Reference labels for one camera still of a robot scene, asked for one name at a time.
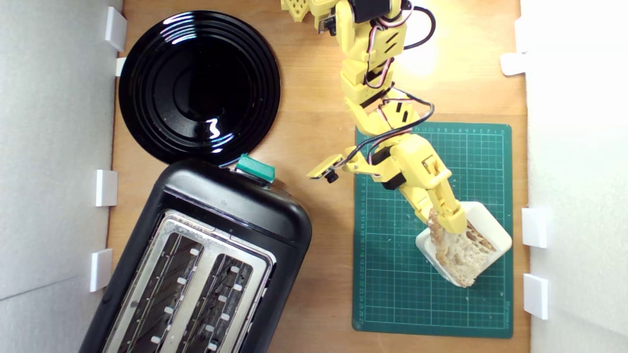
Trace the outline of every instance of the white wall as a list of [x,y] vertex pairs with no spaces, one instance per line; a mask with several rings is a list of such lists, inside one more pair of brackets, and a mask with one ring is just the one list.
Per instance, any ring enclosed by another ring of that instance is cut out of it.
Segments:
[[102,293],[90,253],[109,210],[117,53],[104,41],[122,0],[0,1],[0,352],[73,352]]
[[533,353],[628,352],[628,21],[624,1],[522,0],[529,206],[548,215]]

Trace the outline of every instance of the white square dish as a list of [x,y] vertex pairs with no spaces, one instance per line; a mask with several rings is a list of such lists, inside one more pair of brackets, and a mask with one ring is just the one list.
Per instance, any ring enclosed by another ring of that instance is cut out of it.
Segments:
[[[490,214],[489,210],[480,202],[460,202],[460,205],[467,215],[467,220],[495,247],[495,252],[490,254],[482,270],[478,273],[479,275],[510,250],[512,247],[512,238],[497,219],[495,219],[495,217]],[[443,278],[456,286],[462,287],[436,260],[436,246],[434,246],[431,241],[429,228],[426,228],[416,237],[416,247],[425,255],[425,258],[427,258]]]

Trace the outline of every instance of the white clip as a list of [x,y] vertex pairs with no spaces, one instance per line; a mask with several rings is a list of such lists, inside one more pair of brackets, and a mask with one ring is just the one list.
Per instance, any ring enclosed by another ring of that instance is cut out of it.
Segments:
[[89,291],[95,292],[104,288],[111,279],[113,250],[104,249],[92,253],[92,267],[90,271]]
[[126,62],[126,57],[116,59],[116,77],[120,77],[120,75],[122,75],[124,62]]
[[534,247],[548,247],[546,217],[538,209],[521,209],[521,232],[523,244]]
[[548,280],[525,273],[523,275],[523,310],[542,320],[547,320],[548,298]]
[[527,70],[525,53],[529,50],[531,45],[531,31],[527,23],[523,16],[515,20],[514,36],[517,52],[502,54],[499,59],[502,73],[506,76],[519,75]]
[[105,40],[119,52],[124,51],[124,45],[126,44],[126,27],[126,18],[115,8],[109,6],[107,8]]
[[96,207],[117,205],[117,172],[96,171]]

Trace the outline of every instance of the green button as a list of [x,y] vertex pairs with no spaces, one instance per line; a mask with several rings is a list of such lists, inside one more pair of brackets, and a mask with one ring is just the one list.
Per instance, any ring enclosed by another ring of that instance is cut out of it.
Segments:
[[274,167],[256,161],[246,153],[240,156],[240,160],[237,162],[235,168],[266,180],[269,183],[274,181]]

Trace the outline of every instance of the bread slice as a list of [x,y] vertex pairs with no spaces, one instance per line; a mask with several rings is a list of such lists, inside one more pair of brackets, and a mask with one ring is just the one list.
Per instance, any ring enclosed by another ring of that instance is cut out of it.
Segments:
[[432,210],[428,219],[430,239],[436,247],[436,260],[445,271],[463,287],[472,286],[482,272],[495,247],[471,223],[463,234],[449,233],[438,223],[438,214]]

